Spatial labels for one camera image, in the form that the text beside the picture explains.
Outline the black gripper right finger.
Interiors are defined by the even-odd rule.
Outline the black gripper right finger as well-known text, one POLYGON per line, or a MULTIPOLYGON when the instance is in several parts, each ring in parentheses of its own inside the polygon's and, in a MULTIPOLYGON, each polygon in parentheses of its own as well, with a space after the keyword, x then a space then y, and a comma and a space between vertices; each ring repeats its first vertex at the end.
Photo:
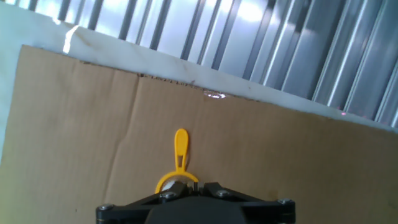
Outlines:
POLYGON ((262 200, 226 187, 218 182, 198 183, 199 196, 227 202, 237 206, 239 215, 246 223, 296 223, 296 203, 289 198, 262 200))

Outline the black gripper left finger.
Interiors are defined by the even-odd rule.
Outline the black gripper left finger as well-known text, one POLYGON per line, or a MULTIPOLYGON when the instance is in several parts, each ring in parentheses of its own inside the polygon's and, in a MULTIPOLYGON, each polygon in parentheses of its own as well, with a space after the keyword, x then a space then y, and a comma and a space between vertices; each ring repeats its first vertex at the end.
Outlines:
POLYGON ((181 199, 191 193, 191 187, 183 182, 175 182, 171 188, 150 195, 127 205, 105 203, 96 208, 96 224, 142 222, 149 212, 158 205, 181 199))

